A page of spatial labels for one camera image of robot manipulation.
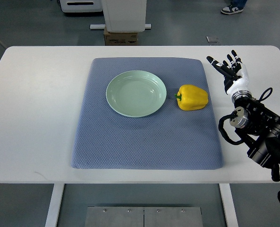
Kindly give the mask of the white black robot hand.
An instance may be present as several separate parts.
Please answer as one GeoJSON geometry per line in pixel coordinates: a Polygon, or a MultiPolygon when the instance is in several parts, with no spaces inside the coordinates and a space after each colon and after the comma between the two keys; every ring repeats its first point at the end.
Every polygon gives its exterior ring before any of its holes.
{"type": "Polygon", "coordinates": [[[229,96],[232,96],[237,91],[248,91],[249,76],[245,64],[241,58],[232,50],[231,54],[227,55],[228,62],[222,63],[215,60],[211,56],[206,57],[207,61],[224,76],[224,90],[229,96]]]}

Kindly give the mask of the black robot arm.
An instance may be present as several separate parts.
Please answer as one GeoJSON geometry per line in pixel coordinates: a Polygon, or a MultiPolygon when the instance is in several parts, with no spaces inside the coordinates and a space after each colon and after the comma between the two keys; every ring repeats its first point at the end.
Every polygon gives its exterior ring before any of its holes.
{"type": "Polygon", "coordinates": [[[272,94],[266,89],[259,99],[248,91],[232,96],[235,109],[219,120],[222,137],[232,145],[245,143],[247,156],[261,167],[271,170],[274,182],[280,181],[280,116],[262,103],[272,94]]]}

